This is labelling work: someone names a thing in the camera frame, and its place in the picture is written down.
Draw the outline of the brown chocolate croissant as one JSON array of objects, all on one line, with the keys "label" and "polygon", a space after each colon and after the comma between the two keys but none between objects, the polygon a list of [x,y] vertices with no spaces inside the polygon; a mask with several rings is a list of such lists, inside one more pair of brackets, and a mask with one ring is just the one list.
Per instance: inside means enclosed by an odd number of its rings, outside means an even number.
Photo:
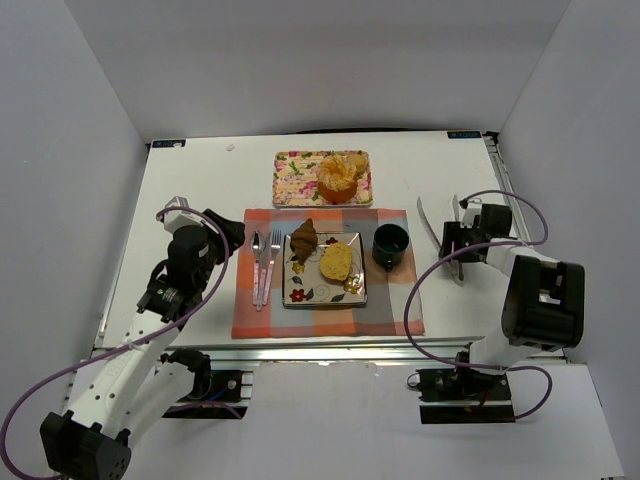
[{"label": "brown chocolate croissant", "polygon": [[308,218],[291,234],[290,246],[298,263],[304,265],[315,252],[317,245],[318,237],[314,223],[311,218]]}]

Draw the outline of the round yellow sponge cake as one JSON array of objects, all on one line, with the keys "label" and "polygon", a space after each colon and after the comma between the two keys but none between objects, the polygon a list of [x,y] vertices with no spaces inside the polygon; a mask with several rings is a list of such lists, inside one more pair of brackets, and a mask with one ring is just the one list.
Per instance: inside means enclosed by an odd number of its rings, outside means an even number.
[{"label": "round yellow sponge cake", "polygon": [[343,242],[328,245],[320,259],[320,273],[331,281],[345,281],[351,272],[352,248]]}]

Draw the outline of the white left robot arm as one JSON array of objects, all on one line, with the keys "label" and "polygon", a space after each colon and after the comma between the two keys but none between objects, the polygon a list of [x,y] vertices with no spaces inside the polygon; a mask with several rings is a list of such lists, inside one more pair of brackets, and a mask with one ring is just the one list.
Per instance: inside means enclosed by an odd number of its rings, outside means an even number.
[{"label": "white left robot arm", "polygon": [[49,467],[69,479],[121,478],[133,446],[176,402],[211,395],[209,356],[166,349],[214,291],[211,274],[244,244],[245,226],[177,206],[158,219],[172,236],[167,256],[152,270],[120,347],[64,413],[40,426]]}]

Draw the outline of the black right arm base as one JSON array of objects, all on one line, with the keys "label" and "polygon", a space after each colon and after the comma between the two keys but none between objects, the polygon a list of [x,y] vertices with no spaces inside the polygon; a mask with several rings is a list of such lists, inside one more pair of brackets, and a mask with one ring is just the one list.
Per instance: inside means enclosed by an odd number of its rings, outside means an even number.
[{"label": "black right arm base", "polygon": [[406,381],[419,394],[423,425],[514,423],[511,390],[505,375],[467,368],[421,369]]}]

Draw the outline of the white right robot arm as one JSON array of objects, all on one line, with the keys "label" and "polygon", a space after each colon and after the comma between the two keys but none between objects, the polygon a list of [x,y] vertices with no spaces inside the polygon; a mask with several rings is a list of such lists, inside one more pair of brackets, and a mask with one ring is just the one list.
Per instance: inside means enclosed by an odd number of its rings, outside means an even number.
[{"label": "white right robot arm", "polygon": [[483,263],[509,279],[499,326],[468,347],[467,362],[496,375],[531,354],[579,345],[584,334],[585,269],[544,256],[511,235],[506,205],[462,201],[443,226],[439,256],[455,282]]}]

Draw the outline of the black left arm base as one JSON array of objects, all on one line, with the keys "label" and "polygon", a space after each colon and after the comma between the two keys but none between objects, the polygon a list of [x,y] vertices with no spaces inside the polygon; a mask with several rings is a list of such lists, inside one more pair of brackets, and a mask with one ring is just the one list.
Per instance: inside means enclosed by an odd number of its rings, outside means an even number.
[{"label": "black left arm base", "polygon": [[253,373],[212,370],[195,393],[181,398],[164,415],[168,419],[240,420],[249,406]]}]

